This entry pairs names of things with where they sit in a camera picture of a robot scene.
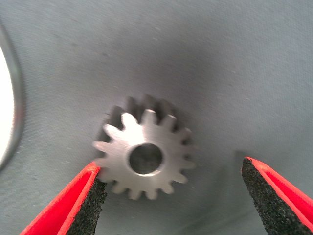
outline center hole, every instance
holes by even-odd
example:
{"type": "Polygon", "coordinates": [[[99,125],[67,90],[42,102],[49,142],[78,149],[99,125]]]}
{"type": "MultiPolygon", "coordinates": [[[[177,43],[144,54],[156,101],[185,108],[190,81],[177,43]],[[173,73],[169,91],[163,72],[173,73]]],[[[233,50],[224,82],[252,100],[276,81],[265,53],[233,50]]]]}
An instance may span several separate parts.
{"type": "Polygon", "coordinates": [[[133,150],[129,162],[136,173],[149,174],[161,165],[162,153],[154,144],[146,143],[133,150]]]}

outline red plastic tip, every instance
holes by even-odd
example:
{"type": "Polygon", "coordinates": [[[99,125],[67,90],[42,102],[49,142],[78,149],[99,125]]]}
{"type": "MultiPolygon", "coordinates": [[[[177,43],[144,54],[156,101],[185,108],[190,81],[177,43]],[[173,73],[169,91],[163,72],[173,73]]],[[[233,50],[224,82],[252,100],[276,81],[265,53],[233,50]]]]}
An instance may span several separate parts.
{"type": "Polygon", "coordinates": [[[100,168],[87,165],[20,235],[65,235],[87,197],[100,168]]]}
{"type": "Polygon", "coordinates": [[[275,190],[277,195],[293,210],[300,221],[313,232],[313,200],[265,163],[246,157],[275,190]]]}

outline black foam padding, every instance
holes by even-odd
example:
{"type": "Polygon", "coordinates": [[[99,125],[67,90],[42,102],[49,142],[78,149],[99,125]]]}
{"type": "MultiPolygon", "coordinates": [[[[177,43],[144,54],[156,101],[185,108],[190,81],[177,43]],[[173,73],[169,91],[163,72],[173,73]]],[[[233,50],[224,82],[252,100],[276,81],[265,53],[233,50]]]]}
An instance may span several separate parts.
{"type": "Polygon", "coordinates": [[[94,235],[101,205],[107,196],[104,192],[106,185],[95,179],[67,235],[94,235]]]}
{"type": "Polygon", "coordinates": [[[269,235],[313,234],[276,194],[249,159],[244,159],[242,177],[269,235]]]}

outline gray fabric background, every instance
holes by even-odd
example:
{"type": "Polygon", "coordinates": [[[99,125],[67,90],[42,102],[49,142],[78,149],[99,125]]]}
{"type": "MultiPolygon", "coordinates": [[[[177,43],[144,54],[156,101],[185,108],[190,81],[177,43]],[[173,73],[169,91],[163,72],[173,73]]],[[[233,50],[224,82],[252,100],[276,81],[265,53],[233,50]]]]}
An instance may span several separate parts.
{"type": "Polygon", "coordinates": [[[245,154],[313,197],[313,1],[2,0],[26,121],[0,173],[0,234],[20,232],[98,152],[105,113],[173,102],[198,168],[156,201],[109,193],[97,235],[264,235],[245,154]]]}

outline gray cloth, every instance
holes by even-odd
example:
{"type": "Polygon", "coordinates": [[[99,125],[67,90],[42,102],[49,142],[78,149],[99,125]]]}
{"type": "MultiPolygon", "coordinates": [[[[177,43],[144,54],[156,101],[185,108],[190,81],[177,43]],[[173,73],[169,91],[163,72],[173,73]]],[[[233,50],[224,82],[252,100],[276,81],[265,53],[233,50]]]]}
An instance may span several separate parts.
{"type": "Polygon", "coordinates": [[[26,120],[0,173],[0,234],[20,232],[98,152],[126,96],[173,102],[198,168],[156,201],[109,195],[96,234],[264,235],[244,155],[313,197],[313,1],[4,0],[26,120]]]}

